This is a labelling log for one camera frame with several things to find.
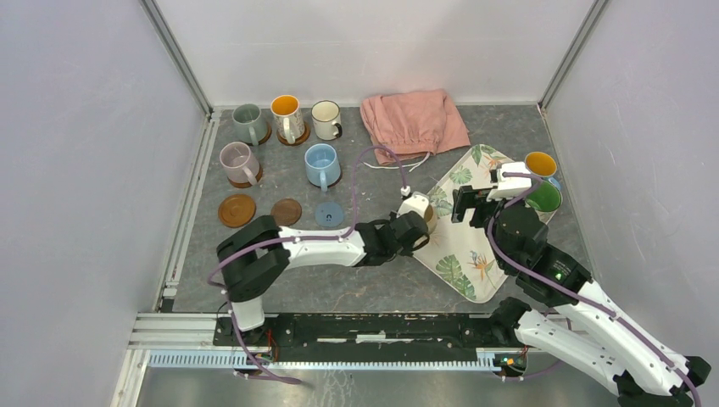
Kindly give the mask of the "floral mug green inside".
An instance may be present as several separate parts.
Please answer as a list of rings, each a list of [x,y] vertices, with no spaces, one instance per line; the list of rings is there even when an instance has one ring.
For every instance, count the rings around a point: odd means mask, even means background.
[[[526,206],[534,209],[538,218],[545,224],[552,220],[562,203],[560,190],[550,181],[543,181],[525,199]]]

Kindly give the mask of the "grey green ceramic mug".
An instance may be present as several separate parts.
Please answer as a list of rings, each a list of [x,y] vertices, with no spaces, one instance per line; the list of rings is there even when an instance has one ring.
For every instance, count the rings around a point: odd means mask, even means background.
[[[248,145],[259,146],[271,135],[271,126],[263,117],[261,108],[255,104],[236,107],[232,112],[232,121],[238,140]]]

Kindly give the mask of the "floral leaf print tray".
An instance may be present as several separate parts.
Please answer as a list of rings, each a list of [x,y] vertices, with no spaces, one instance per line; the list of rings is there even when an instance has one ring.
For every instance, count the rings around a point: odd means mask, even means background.
[[[483,229],[488,216],[482,215],[479,227],[475,228],[471,224],[474,207],[470,206],[464,220],[454,223],[452,193],[463,186],[481,190],[492,187],[494,170],[530,172],[526,164],[515,163],[489,145],[473,146],[429,191],[437,224],[428,245],[415,253],[424,266],[476,304],[488,302],[507,275],[498,265]]]

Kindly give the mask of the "light blue ceramic mug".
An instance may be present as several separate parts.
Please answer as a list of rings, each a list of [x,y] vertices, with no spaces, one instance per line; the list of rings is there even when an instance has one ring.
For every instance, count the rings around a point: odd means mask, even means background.
[[[307,179],[308,174],[313,172],[342,172],[337,151],[326,143],[318,143],[307,149],[304,154],[304,166]]]

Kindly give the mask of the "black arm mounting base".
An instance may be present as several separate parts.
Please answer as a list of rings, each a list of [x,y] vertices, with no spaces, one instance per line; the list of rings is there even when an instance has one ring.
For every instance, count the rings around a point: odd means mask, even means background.
[[[218,317],[213,344],[267,348],[278,362],[463,362],[480,348],[521,349],[513,314],[267,315],[240,337],[230,316]]]

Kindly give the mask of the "lilac ceramic mug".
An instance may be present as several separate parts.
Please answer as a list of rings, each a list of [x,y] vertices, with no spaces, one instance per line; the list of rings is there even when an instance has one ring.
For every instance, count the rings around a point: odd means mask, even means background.
[[[234,182],[255,183],[256,175],[262,171],[262,166],[250,146],[244,142],[226,144],[220,151],[219,160],[226,178]]]

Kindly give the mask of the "blue butterfly mug orange inside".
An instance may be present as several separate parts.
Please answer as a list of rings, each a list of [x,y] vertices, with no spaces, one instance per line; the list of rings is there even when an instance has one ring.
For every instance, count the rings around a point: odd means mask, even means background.
[[[530,152],[526,155],[524,162],[533,174],[542,177],[558,190],[561,190],[561,184],[555,178],[558,165],[549,154],[539,151]]]

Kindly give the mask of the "beige ceramic mug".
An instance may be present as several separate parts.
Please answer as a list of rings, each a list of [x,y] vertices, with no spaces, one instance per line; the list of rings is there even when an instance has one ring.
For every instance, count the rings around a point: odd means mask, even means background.
[[[429,203],[425,209],[423,219],[426,222],[427,225],[427,234],[423,237],[420,237],[415,241],[413,249],[419,250],[423,247],[425,247],[431,240],[431,235],[434,233],[437,223],[438,223],[438,216],[435,212],[435,209],[433,206]]]

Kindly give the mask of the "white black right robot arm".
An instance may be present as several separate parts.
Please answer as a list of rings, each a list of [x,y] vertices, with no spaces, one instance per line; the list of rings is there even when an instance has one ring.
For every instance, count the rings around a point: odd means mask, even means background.
[[[539,348],[591,376],[622,406],[699,406],[698,388],[711,373],[699,356],[677,353],[633,322],[581,263],[548,242],[549,228],[521,198],[491,201],[489,189],[453,192],[451,220],[473,209],[500,268],[530,298],[583,327],[582,336],[557,325],[518,298],[490,316],[490,336],[501,346]]]

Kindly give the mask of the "dark brown wooden coaster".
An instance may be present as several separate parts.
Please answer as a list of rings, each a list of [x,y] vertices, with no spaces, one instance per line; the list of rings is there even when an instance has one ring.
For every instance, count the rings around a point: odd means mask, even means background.
[[[271,216],[279,226],[294,225],[301,219],[302,213],[302,205],[292,198],[278,200],[270,211]]]

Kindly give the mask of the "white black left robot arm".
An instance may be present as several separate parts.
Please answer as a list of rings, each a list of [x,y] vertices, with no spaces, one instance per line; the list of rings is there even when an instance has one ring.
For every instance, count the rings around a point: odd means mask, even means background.
[[[412,211],[333,231],[300,231],[262,215],[216,248],[234,317],[233,332],[250,346],[265,338],[262,295],[285,270],[383,265],[398,255],[413,255],[428,244],[429,237],[426,221]]]

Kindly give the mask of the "white mug black rim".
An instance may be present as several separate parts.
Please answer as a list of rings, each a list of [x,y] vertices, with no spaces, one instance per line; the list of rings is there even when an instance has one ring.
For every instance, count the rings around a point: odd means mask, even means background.
[[[337,103],[322,100],[311,108],[311,117],[315,134],[325,141],[338,139],[343,135],[341,124],[341,110]]]

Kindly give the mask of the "white mug orange inside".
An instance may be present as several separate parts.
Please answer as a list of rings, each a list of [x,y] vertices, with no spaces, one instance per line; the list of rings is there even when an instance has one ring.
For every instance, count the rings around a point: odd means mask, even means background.
[[[270,110],[275,120],[276,132],[279,131],[288,142],[295,143],[307,126],[299,101],[292,95],[281,95],[272,101]]]

